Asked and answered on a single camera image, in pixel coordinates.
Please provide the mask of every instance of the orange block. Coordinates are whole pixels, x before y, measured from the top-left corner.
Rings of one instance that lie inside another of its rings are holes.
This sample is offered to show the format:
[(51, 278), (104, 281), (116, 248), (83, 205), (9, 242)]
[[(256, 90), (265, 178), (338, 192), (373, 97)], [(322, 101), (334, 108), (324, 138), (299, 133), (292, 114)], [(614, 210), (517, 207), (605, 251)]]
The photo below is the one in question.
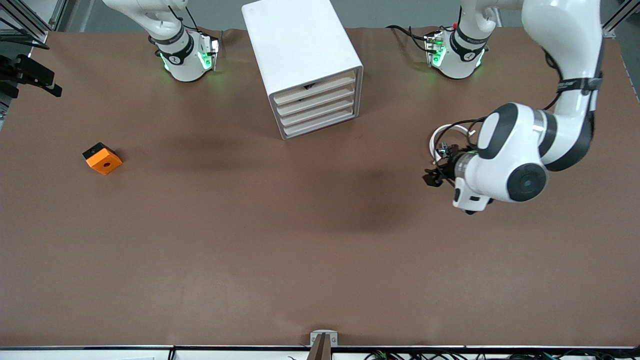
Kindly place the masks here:
[(106, 175), (122, 165), (122, 160), (101, 142), (83, 152), (83, 156), (89, 167), (102, 175)]

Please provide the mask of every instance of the white drawer unit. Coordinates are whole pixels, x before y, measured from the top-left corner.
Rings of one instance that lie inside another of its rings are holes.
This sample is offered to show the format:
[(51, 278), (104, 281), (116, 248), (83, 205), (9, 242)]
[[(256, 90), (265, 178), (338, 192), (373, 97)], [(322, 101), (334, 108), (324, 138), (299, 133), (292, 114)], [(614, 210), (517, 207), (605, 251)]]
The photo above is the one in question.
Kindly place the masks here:
[(358, 116), (362, 63), (329, 0), (260, 0), (242, 13), (282, 138)]

